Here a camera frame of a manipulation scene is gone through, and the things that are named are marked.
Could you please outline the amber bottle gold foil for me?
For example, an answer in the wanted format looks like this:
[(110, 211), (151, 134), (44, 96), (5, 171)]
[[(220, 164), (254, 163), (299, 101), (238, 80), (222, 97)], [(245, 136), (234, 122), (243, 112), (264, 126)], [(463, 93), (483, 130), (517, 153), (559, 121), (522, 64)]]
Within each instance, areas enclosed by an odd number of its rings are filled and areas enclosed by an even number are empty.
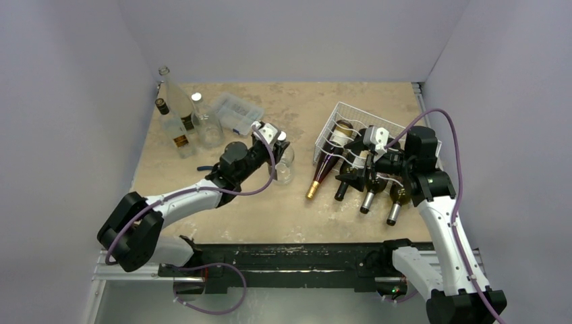
[(339, 119), (324, 137), (325, 140), (320, 146), (314, 177), (306, 194), (307, 199), (314, 198), (323, 180), (343, 156), (344, 146), (353, 140), (353, 131), (354, 128), (349, 121)]

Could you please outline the round clear bottle silver cap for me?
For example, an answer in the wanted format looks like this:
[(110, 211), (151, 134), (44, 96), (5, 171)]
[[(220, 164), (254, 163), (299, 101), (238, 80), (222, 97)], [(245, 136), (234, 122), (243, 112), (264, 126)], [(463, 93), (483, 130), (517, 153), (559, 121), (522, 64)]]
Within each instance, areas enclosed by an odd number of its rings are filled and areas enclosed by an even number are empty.
[(200, 92), (193, 93), (191, 100), (195, 109), (193, 125), (201, 144), (206, 149), (220, 146), (224, 141), (224, 133), (217, 113), (204, 100), (204, 96)]

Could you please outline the square bottle gold black cap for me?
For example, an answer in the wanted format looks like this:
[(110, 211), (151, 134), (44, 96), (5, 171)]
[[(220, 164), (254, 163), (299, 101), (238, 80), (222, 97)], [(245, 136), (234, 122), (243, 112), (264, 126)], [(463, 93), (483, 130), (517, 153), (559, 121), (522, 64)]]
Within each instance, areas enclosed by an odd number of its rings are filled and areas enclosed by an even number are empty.
[(160, 113), (161, 129), (176, 149), (177, 154), (182, 159), (194, 155), (196, 152), (195, 146), (192, 144), (190, 136), (178, 114), (169, 108), (167, 102), (162, 98), (157, 98), (154, 104)]

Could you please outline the tall clear glass bottle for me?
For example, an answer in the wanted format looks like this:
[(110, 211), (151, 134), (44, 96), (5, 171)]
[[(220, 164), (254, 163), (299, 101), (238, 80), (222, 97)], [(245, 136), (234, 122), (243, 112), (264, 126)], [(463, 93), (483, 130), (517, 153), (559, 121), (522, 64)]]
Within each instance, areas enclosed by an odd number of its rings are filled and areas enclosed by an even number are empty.
[(196, 134), (196, 111), (191, 98), (171, 77), (170, 69), (163, 65), (158, 69), (159, 75), (164, 79), (165, 92), (169, 107), (180, 117), (185, 129), (190, 134)]

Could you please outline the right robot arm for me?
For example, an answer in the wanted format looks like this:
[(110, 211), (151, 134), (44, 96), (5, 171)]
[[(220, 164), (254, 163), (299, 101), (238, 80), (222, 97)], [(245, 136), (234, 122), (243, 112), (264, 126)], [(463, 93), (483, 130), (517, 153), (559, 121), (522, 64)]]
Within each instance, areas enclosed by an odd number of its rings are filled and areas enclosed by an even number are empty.
[(436, 271), (412, 245), (383, 252), (380, 269), (402, 273), (426, 302), (431, 323), (500, 323), (507, 306), (501, 290), (493, 290), (481, 270), (458, 215), (461, 189), (437, 167), (438, 139), (433, 129), (410, 126), (394, 138), (370, 126), (354, 139), (345, 138), (347, 152), (365, 151), (367, 175), (385, 173), (401, 184), (422, 217), (434, 246)]

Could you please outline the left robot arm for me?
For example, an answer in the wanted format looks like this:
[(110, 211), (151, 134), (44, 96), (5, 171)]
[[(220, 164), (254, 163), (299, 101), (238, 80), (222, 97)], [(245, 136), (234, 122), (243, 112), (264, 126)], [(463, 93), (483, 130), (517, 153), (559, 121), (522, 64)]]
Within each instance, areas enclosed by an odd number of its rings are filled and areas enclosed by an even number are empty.
[(212, 171), (191, 186), (158, 196), (126, 194), (96, 235), (107, 251), (106, 265), (119, 265), (132, 272), (147, 263), (166, 263), (185, 276), (195, 275), (201, 258), (192, 241), (187, 237), (167, 240), (161, 232), (172, 223), (245, 195), (242, 183), (264, 164), (269, 166), (269, 179), (273, 180), (275, 165), (289, 145), (287, 140), (265, 142), (258, 138), (251, 147), (232, 142)]

